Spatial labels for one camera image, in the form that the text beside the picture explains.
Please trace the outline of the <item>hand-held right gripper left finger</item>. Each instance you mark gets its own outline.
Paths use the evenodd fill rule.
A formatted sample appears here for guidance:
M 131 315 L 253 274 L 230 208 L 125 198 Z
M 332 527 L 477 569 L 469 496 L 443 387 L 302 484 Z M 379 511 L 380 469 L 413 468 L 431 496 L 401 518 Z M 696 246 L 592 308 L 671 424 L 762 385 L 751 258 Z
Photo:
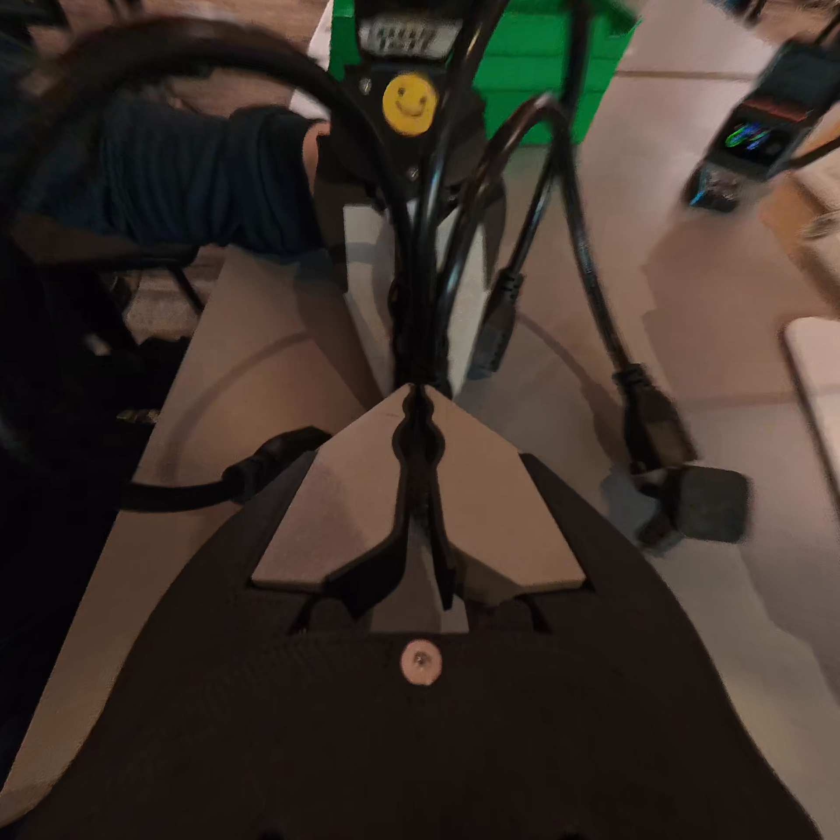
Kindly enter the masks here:
M 361 617 L 406 565 L 403 436 L 415 390 L 404 385 L 323 444 L 251 576 L 254 586 L 332 597 Z

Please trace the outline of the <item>black office chair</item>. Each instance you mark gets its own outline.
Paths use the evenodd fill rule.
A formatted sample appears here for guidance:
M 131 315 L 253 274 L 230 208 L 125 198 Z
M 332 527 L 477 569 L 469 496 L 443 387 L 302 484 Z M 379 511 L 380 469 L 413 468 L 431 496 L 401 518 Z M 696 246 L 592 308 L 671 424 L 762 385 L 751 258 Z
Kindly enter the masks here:
M 126 326 L 100 277 L 132 270 L 165 270 L 197 314 L 203 301 L 184 269 L 195 260 L 198 247 L 138 245 L 126 238 L 102 236 L 25 214 L 12 226 L 11 238 L 39 274 L 60 284 L 88 322 L 92 333 L 110 348 L 134 352 L 139 346 Z

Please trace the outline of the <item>black cable splitter block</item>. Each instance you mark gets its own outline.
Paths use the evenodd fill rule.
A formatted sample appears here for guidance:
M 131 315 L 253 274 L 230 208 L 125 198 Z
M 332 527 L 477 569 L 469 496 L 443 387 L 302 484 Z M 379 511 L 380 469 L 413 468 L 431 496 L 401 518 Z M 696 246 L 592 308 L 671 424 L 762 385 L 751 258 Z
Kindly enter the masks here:
M 387 307 L 392 317 L 393 389 L 406 384 L 431 385 L 444 396 L 452 396 L 448 340 L 443 337 L 438 313 L 436 279 L 417 285 L 400 270 L 389 289 Z

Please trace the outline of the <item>person's left forearm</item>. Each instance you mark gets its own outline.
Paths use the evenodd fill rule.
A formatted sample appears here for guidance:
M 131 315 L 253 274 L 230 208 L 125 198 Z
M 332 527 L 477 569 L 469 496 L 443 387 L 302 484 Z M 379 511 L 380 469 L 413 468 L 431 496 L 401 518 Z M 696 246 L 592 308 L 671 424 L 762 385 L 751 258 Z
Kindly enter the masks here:
M 62 134 L 23 209 L 139 245 L 294 260 L 322 247 L 301 161 L 313 122 L 275 106 L 223 118 L 115 99 Z

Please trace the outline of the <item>white rounded device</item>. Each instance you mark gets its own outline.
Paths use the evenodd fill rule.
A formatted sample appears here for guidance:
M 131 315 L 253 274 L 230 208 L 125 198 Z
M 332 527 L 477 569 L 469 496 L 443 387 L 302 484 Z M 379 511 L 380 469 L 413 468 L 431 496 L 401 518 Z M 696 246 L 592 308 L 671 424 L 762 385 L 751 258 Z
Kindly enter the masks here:
M 783 342 L 826 470 L 839 492 L 839 321 L 807 317 L 791 321 Z

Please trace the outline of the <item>black power station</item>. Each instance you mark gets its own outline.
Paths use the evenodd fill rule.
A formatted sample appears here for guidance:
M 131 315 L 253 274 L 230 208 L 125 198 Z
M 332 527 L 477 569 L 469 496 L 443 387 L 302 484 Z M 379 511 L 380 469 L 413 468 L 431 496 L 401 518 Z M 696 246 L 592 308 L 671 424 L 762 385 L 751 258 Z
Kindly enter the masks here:
M 756 182 L 783 164 L 838 102 L 838 45 L 788 41 L 710 143 L 704 162 Z

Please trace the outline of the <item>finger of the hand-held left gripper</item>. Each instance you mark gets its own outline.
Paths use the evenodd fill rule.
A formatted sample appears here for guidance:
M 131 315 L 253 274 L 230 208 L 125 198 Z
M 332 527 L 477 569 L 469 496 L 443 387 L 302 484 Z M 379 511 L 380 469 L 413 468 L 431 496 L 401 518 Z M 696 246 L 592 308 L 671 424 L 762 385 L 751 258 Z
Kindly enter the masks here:
M 453 396 L 462 390 L 485 314 L 488 287 L 486 232 L 479 223 L 471 239 L 447 328 L 447 373 Z
M 372 205 L 343 208 L 347 290 L 343 297 L 380 393 L 394 389 L 389 293 L 395 275 L 395 237 L 388 216 Z

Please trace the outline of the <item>green plastic box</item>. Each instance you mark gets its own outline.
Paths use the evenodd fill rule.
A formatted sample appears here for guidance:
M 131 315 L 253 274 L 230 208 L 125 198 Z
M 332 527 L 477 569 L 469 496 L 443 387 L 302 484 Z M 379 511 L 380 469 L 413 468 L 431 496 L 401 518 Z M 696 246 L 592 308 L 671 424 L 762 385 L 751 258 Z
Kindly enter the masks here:
M 572 139 L 581 143 L 635 30 L 638 16 L 621 2 L 588 3 L 589 39 L 584 80 L 574 112 Z M 425 8 L 387 10 L 386 2 L 328 2 L 328 70 L 337 80 L 363 60 L 443 60 L 466 12 Z M 571 11 L 567 2 L 509 2 L 479 64 L 474 87 L 486 104 L 491 136 L 523 102 L 541 92 L 562 93 L 569 68 Z

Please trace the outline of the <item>small black battery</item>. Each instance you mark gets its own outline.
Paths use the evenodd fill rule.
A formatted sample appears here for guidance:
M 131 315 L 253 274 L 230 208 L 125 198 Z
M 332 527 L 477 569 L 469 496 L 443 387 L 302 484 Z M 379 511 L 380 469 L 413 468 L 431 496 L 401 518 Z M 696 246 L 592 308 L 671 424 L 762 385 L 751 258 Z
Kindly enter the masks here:
M 728 170 L 701 163 L 691 173 L 682 194 L 687 207 L 717 214 L 731 214 L 739 208 L 743 180 Z

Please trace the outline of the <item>person's left hand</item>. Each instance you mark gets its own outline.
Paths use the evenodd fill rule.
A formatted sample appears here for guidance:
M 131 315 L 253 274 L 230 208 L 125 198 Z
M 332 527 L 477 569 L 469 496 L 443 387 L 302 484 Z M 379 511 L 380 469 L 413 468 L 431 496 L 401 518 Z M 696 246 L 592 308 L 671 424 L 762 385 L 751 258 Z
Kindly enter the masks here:
M 322 137 L 331 133 L 331 122 L 326 120 L 312 122 L 305 133 L 301 145 L 301 161 L 306 174 L 310 193 L 314 193 L 314 185 L 319 168 L 319 148 Z

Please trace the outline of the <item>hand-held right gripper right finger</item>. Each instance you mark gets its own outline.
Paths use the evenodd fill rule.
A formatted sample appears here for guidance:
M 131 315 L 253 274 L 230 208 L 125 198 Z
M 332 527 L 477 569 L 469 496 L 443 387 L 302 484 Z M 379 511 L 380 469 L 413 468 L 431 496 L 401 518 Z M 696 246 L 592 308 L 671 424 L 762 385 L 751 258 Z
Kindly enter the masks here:
M 519 450 L 434 388 L 425 395 L 444 444 L 437 487 L 462 597 L 498 606 L 579 589 L 585 573 Z

